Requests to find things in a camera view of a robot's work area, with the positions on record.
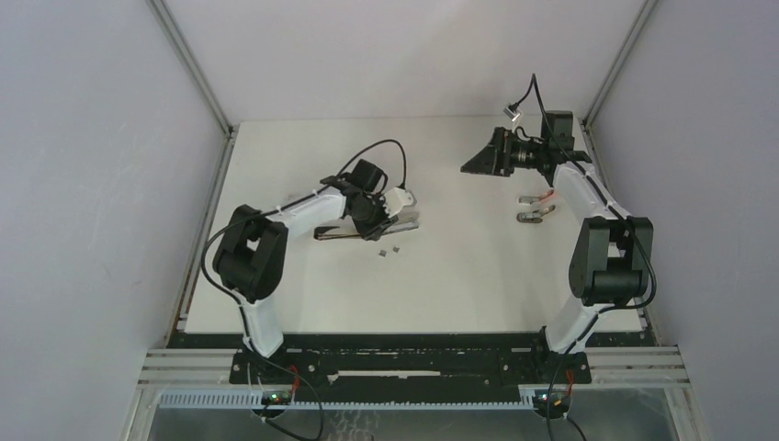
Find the black silver stapler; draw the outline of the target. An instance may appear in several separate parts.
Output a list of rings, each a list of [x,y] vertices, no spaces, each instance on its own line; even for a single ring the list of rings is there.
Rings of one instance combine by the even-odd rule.
[[[361,239],[376,242],[386,235],[416,230],[419,226],[420,213],[416,210],[403,210],[395,218],[373,226],[354,222],[351,218],[325,222],[313,230],[312,237],[317,241]]]

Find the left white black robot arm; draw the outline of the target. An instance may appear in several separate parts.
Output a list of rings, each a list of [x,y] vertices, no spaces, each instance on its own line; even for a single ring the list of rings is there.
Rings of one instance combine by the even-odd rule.
[[[284,335],[277,321],[273,294],[284,272],[288,242],[329,221],[349,218],[357,236],[378,240],[399,220],[415,197],[404,183],[377,191],[382,169],[360,160],[350,172],[326,176],[321,188],[270,211],[241,205],[227,226],[206,242],[215,250],[200,272],[211,286],[238,307],[243,344],[255,353],[251,369],[266,383],[281,380],[286,357],[277,352]]]

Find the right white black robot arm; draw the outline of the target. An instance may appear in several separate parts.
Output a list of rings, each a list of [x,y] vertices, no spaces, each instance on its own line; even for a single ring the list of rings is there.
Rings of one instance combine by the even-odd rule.
[[[553,382],[567,370],[565,355],[583,350],[601,316],[637,309],[638,298],[650,297],[653,225],[619,205],[598,179],[588,153],[575,147],[569,111],[544,115],[537,137],[523,137],[520,127],[495,128],[460,167],[466,174],[499,177],[517,169],[540,173],[580,224],[568,270],[570,298],[542,329],[545,348],[530,359],[535,377]]]

